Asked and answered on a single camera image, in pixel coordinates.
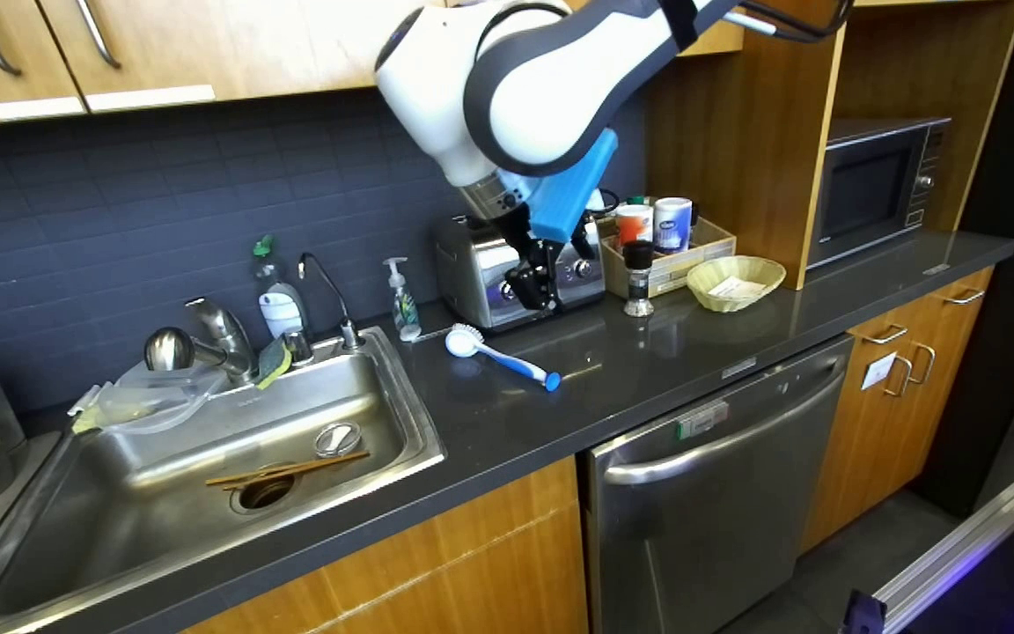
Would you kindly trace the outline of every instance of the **dishwasher handle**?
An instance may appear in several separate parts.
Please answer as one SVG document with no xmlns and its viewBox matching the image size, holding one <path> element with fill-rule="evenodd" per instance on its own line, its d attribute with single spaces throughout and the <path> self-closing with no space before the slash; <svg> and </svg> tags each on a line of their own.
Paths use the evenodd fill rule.
<svg viewBox="0 0 1014 634">
<path fill-rule="evenodd" d="M 754 427 L 746 427 L 740 432 L 718 437 L 711 445 L 684 452 L 684 453 L 674 453 L 674 459 L 640 460 L 640 466 L 605 466 L 605 481 L 614 481 L 614 485 L 649 485 L 649 481 L 675 479 L 675 476 L 686 476 L 691 467 L 698 467 L 702 460 L 711 460 L 715 453 L 733 452 L 737 445 L 746 445 L 749 437 L 760 437 L 760 432 L 773 432 L 773 430 L 787 427 L 789 420 L 795 420 L 801 411 L 820 406 L 824 399 L 830 399 L 838 390 L 841 363 L 830 363 L 824 369 L 830 378 L 815 396 L 795 400 L 794 408 L 787 408 L 787 411 L 779 411 L 779 416 L 773 416 L 764 424 L 754 424 Z"/>
</svg>

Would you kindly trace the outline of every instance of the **sink basin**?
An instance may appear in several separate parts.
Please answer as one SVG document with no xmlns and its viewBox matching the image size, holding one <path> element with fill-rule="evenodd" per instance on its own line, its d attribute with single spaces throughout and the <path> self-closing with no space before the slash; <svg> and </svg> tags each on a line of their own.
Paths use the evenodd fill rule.
<svg viewBox="0 0 1014 634">
<path fill-rule="evenodd" d="M 323 471 L 257 485 L 208 479 L 369 452 Z M 382 327 L 364 344 L 319 344 L 280 385 L 211 396 L 188 420 L 69 437 L 0 532 L 0 631 L 147 586 L 171 572 L 315 519 L 443 459 L 432 420 Z"/>
</svg>

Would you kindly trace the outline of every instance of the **soap bottle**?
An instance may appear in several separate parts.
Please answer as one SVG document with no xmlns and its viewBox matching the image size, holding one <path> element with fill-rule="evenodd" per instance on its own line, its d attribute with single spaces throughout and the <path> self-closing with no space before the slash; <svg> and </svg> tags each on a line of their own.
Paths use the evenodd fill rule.
<svg viewBox="0 0 1014 634">
<path fill-rule="evenodd" d="M 424 338 L 424 317 L 405 288 L 402 261 L 410 258 L 388 258 L 384 263 L 392 269 L 392 288 L 394 288 L 394 327 L 402 342 L 421 342 Z"/>
<path fill-rule="evenodd" d="M 306 348 L 303 338 L 303 298 L 295 285 L 286 281 L 275 261 L 275 235 L 262 235 L 255 242 L 255 278 L 257 278 L 257 308 L 273 338 L 288 342 L 292 356 Z"/>
</svg>

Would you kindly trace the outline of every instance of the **floor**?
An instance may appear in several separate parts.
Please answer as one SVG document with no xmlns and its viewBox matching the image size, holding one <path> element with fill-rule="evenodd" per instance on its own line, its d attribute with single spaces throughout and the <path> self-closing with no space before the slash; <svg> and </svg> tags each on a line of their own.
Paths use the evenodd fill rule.
<svg viewBox="0 0 1014 634">
<path fill-rule="evenodd" d="M 794 586 L 746 609 L 723 634 L 838 634 L 854 590 L 881 590 L 955 526 L 939 509 L 897 493 L 806 552 Z"/>
</svg>

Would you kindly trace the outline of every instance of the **blue backsplash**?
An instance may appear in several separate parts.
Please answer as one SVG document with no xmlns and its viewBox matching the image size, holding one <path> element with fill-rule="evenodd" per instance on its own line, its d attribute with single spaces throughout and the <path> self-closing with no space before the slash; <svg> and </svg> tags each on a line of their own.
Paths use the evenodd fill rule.
<svg viewBox="0 0 1014 634">
<path fill-rule="evenodd" d="M 618 120 L 605 187 L 645 187 L 645 114 Z M 355 317 L 382 317 L 382 258 L 436 298 L 430 228 L 464 213 L 377 92 L 0 126 L 0 382 L 17 411 L 65 408 L 138 363 L 208 295 L 266 335 L 249 242 L 315 251 Z"/>
</svg>

